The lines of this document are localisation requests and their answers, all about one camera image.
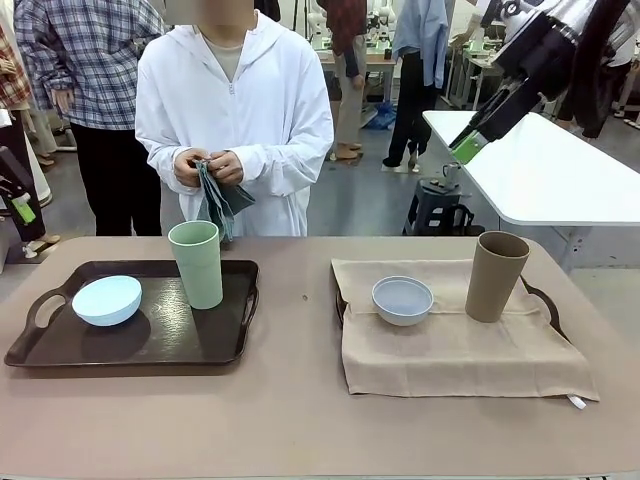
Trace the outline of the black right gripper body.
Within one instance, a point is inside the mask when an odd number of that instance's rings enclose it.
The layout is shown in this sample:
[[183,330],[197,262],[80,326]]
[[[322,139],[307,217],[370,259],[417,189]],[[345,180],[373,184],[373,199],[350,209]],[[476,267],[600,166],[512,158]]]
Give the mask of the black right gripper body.
[[506,26],[505,42],[494,57],[503,72],[496,97],[504,100],[519,87],[536,101],[551,101],[568,87],[584,28],[582,11],[498,11]]

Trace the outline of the person's right hand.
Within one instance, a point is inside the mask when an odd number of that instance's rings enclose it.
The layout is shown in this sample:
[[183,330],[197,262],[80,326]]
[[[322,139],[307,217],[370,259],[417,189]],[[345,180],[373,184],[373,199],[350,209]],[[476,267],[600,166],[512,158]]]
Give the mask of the person's right hand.
[[178,182],[189,188],[198,188],[200,178],[196,164],[207,160],[206,150],[191,148],[179,153],[174,160],[174,175]]

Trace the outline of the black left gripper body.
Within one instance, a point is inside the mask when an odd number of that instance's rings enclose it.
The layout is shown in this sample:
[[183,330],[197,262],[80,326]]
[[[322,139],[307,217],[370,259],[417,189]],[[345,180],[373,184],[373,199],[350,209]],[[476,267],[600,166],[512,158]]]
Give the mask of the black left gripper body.
[[8,199],[28,199],[29,175],[12,152],[1,147],[1,196]]

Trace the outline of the person's left hand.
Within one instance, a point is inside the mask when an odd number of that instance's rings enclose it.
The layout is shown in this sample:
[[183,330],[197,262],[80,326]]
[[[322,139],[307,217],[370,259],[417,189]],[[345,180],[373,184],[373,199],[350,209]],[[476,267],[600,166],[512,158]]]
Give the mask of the person's left hand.
[[237,186],[244,178],[244,169],[237,155],[232,151],[211,153],[208,171],[222,185]]

